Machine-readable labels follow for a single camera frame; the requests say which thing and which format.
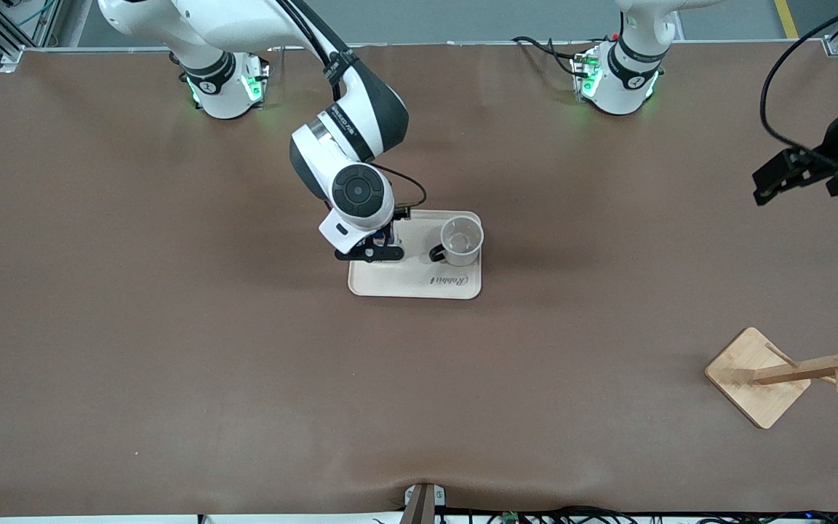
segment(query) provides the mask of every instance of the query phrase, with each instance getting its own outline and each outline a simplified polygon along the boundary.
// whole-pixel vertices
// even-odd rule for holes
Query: gray floor
[[[61,43],[79,47],[156,46],[117,33],[96,0],[66,0]],[[838,13],[838,0],[791,0],[800,33]],[[513,36],[558,40],[595,39],[618,29],[612,0],[309,0],[350,43],[419,44],[506,41]],[[689,40],[782,39],[773,0],[726,0],[681,12]]]

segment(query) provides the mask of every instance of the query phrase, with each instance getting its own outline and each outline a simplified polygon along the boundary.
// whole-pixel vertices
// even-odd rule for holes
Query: wooden base
[[[762,429],[770,428],[810,386],[810,379],[768,386],[752,382],[756,369],[785,364],[766,343],[765,335],[748,327],[704,371],[713,385]]]

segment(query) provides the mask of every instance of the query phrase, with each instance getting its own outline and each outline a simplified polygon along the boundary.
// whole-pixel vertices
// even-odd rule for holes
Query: white tray
[[[348,289],[362,296],[404,296],[405,298],[453,298],[467,301],[480,293],[480,256],[474,263],[455,268],[432,262],[428,252],[442,240],[442,226],[466,211],[413,211],[409,220],[395,223],[396,238],[403,248],[399,262],[351,262]]]

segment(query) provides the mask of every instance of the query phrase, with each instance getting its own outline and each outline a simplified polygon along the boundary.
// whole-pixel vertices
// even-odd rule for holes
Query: table
[[[313,57],[266,110],[193,110],[164,54],[28,52],[0,76],[0,515],[453,507],[838,510],[838,395],[757,430],[703,369],[759,328],[838,348],[838,199],[765,208],[786,44],[676,44],[633,116],[512,46],[360,49],[412,115],[382,163],[482,217],[475,301],[358,298],[290,169]],[[819,43],[775,126],[838,115]],[[412,190],[394,180],[400,198]]]

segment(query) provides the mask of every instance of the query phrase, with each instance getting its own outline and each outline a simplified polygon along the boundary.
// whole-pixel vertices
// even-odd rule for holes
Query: black mug handle
[[[428,252],[428,259],[432,262],[442,262],[445,259],[445,246],[437,245]]]

